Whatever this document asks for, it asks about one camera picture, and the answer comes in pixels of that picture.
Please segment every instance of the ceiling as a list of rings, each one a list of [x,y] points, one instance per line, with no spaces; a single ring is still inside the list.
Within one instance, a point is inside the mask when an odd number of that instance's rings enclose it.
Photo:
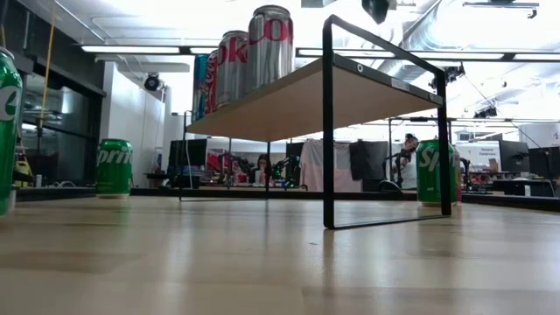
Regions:
[[[532,19],[518,10],[466,9],[463,5],[466,0],[397,0],[397,10],[390,11],[382,25],[375,24],[363,11],[360,0],[337,0],[323,8],[302,8],[302,0],[18,1],[47,20],[54,8],[57,27],[79,43],[88,45],[217,46],[224,32],[247,29],[255,8],[280,4],[290,10],[296,47],[321,47],[323,22],[329,15],[336,14],[405,49],[547,52],[560,49],[560,32],[557,31],[560,19],[556,17],[560,1],[557,0],[518,0],[539,3],[538,15]],[[415,25],[424,14],[423,22]],[[335,30],[334,36],[337,47],[371,48],[362,39],[340,30]],[[121,69],[132,69],[130,72],[134,73],[146,63],[190,64],[193,59],[129,56],[126,63],[121,58],[116,61],[121,63]],[[431,80],[424,71],[398,61],[378,60],[374,67],[421,88],[428,88]],[[489,104],[487,99],[495,101],[495,105],[503,102],[511,107],[527,99],[523,94],[534,95],[536,89],[547,90],[547,95],[557,95],[557,74],[560,74],[557,65],[469,63],[465,64],[465,70],[467,79],[459,79],[448,89],[448,105],[454,115],[472,116],[473,111]],[[503,81],[507,82],[506,87],[500,84]]]

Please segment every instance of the sprite logo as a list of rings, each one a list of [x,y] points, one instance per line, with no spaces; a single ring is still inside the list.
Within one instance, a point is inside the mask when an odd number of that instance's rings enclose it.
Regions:
[[[21,89],[15,86],[0,88],[0,122],[14,119],[18,111]]]
[[[121,150],[99,150],[97,155],[97,166],[101,163],[109,164],[127,164],[132,159],[132,151],[127,147],[122,147]]]
[[[453,155],[449,154],[449,163],[454,166]],[[420,167],[427,167],[428,172],[434,172],[436,166],[439,164],[439,152],[435,152],[434,148],[426,148],[420,155]]]

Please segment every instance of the fluorescent light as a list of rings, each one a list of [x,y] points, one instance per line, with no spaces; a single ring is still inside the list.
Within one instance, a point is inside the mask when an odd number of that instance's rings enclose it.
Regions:
[[[384,52],[384,51],[374,51],[371,49],[355,49],[355,50],[349,50],[349,49],[344,49],[344,50],[340,50],[340,49],[334,49],[333,50],[334,53],[340,55],[340,56],[347,56],[350,58],[371,58],[371,59],[375,59],[375,58],[384,58],[384,59],[391,59],[394,58],[395,55],[392,52]],[[298,57],[321,57],[323,55],[323,50],[321,50],[320,48],[317,49],[300,49],[299,50],[299,55]]]
[[[518,53],[514,60],[560,60],[558,53]]]
[[[81,49],[86,53],[179,54],[179,48],[173,46],[83,45]]]
[[[413,52],[416,56],[429,60],[499,60],[503,53],[483,52]]]
[[[218,47],[191,47],[191,53],[211,53]]]

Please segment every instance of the sprite can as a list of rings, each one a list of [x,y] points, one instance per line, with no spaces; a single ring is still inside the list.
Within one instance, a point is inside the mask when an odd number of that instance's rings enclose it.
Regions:
[[[0,216],[6,215],[10,207],[21,92],[22,81],[14,56],[0,47]]]
[[[455,165],[459,155],[449,145],[449,183],[451,202],[457,202],[457,174]],[[439,145],[438,140],[422,141],[416,150],[416,190],[418,201],[425,206],[437,206],[441,203],[441,187],[439,182]]]
[[[125,198],[132,185],[132,145],[120,139],[103,139],[97,149],[99,198]]]

